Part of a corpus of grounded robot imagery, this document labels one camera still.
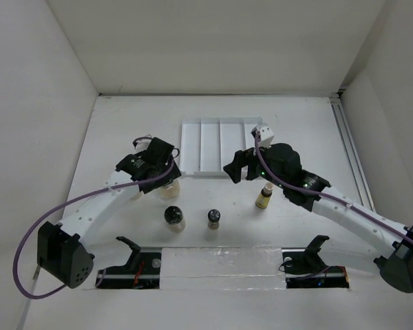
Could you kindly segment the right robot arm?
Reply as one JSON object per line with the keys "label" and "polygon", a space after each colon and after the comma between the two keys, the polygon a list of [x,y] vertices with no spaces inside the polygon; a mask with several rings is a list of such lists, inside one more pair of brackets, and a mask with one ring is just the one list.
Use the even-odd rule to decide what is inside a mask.
{"label": "right robot arm", "polygon": [[391,287],[413,292],[413,224],[395,222],[344,197],[326,179],[302,168],[299,154],[288,144],[255,146],[236,151],[224,172],[234,183],[259,177],[280,187],[296,206],[334,221],[371,245],[377,254],[366,264]]}

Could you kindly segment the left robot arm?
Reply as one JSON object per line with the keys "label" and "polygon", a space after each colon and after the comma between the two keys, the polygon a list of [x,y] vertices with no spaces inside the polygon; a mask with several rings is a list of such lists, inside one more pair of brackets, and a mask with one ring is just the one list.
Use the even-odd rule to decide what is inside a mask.
{"label": "left robot arm", "polygon": [[173,156],[176,147],[158,137],[146,139],[146,149],[122,158],[104,188],[84,197],[74,214],[39,228],[37,264],[67,287],[80,286],[90,275],[90,240],[123,204],[181,176]]}

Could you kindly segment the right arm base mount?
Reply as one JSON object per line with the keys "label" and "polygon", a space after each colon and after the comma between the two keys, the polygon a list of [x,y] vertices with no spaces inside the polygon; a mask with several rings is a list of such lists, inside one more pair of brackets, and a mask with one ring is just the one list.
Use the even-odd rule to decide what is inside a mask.
{"label": "right arm base mount", "polygon": [[282,263],[278,271],[285,275],[287,289],[349,289],[345,267],[326,265],[319,252],[330,238],[316,236],[306,247],[291,247],[282,250]]}

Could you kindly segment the wide glass jar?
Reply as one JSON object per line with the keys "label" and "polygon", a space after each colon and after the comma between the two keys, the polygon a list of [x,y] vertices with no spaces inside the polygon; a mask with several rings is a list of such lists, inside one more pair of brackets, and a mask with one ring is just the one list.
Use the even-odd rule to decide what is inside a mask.
{"label": "wide glass jar", "polygon": [[179,181],[175,179],[171,183],[159,187],[157,193],[161,199],[173,199],[177,197],[180,194]]}

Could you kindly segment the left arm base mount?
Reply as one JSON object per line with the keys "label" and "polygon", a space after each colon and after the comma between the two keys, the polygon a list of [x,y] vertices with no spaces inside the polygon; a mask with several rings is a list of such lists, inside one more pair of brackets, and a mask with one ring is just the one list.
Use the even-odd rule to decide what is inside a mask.
{"label": "left arm base mount", "polygon": [[124,236],[116,237],[131,250],[124,265],[98,270],[97,289],[159,289],[162,265],[161,247],[140,247]]}

